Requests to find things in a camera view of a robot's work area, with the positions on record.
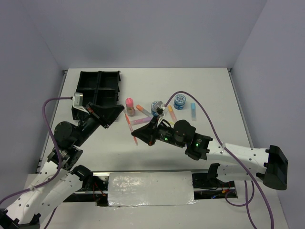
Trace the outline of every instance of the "pink cap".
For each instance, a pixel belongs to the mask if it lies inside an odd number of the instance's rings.
[[[125,102],[126,102],[126,106],[133,107],[133,100],[132,100],[132,98],[127,98]]]

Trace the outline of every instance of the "blue lid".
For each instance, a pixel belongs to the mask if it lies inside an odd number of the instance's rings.
[[[184,105],[186,101],[186,97],[183,94],[178,94],[175,97],[175,104]]]

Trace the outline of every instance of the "gray wall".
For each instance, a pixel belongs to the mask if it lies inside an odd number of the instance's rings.
[[[62,68],[232,67],[266,0],[22,0]]]
[[[305,1],[268,0],[233,78],[256,147],[282,148],[288,189],[279,192],[290,229],[305,223]]]
[[[41,106],[58,95],[62,72],[19,0],[0,0],[0,31],[2,198],[35,171],[47,134]]]

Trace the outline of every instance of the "yellow marker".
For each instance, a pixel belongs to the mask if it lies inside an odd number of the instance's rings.
[[[173,112],[172,106],[169,105],[169,106],[167,106],[167,108],[168,108],[168,111],[169,111],[169,113],[170,113],[170,115],[172,117],[173,122],[174,123],[177,122],[177,118],[175,116],[175,113]]]

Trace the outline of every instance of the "pink object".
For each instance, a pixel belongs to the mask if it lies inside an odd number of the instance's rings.
[[[132,98],[127,98],[126,101],[126,110],[127,110],[127,114],[129,116],[133,116],[135,113],[134,107],[133,107],[133,100]]]

